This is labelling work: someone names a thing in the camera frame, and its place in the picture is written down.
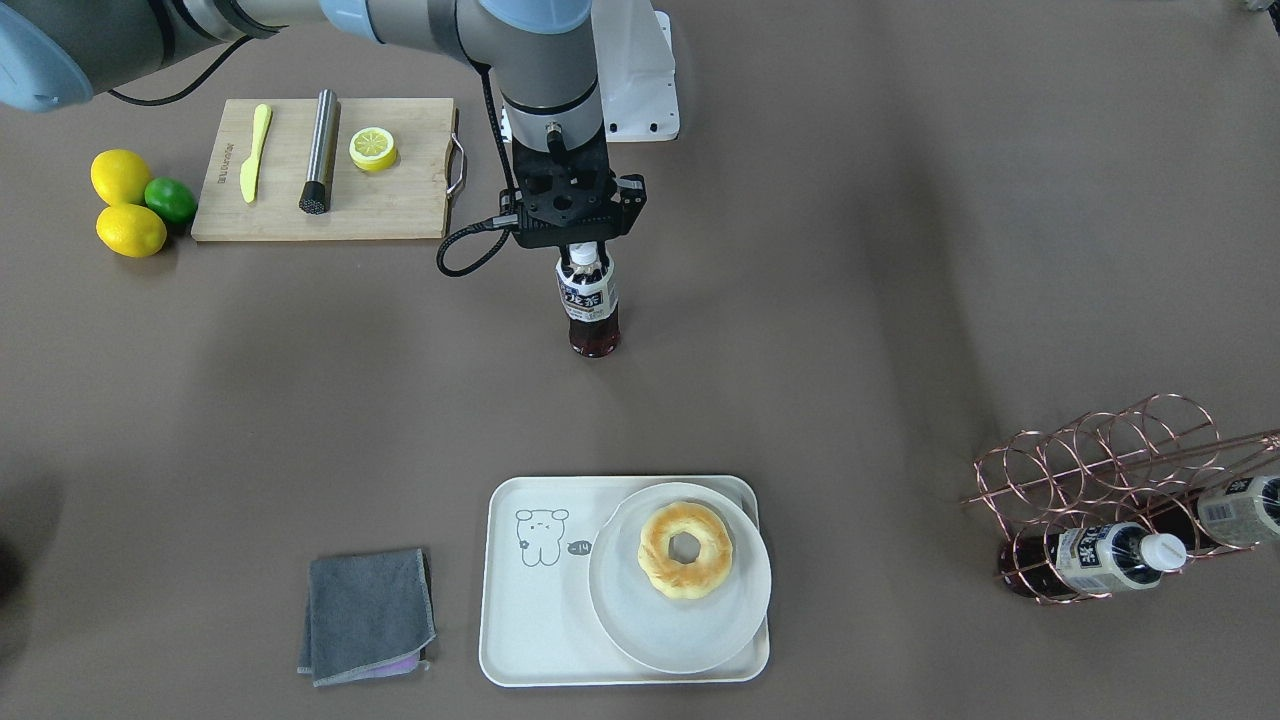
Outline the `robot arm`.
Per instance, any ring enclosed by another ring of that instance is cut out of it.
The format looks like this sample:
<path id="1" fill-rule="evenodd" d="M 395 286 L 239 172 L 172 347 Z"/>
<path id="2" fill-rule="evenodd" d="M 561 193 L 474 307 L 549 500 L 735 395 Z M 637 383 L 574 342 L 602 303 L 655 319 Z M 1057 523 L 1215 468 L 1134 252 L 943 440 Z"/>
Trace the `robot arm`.
<path id="1" fill-rule="evenodd" d="M 381 45 L 470 64 L 502 92 L 511 149 L 497 217 L 526 249 L 603 249 L 628 231 L 634 193 L 609 167 L 589 1 L 5 1 L 3 102 L 52 111 L 88 102 L 219 44 L 238 49 L 326 20 Z"/>

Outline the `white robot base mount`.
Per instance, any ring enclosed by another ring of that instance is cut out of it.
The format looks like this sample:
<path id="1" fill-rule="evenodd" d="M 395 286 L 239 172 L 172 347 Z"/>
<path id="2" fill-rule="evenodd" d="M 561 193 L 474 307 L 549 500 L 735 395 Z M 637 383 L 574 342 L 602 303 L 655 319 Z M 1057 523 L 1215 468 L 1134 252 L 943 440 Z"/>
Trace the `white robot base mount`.
<path id="1" fill-rule="evenodd" d="M 463 59 L 499 85 L 511 147 L 678 135 L 669 18 L 649 1 L 457 1 L 454 14 Z"/>

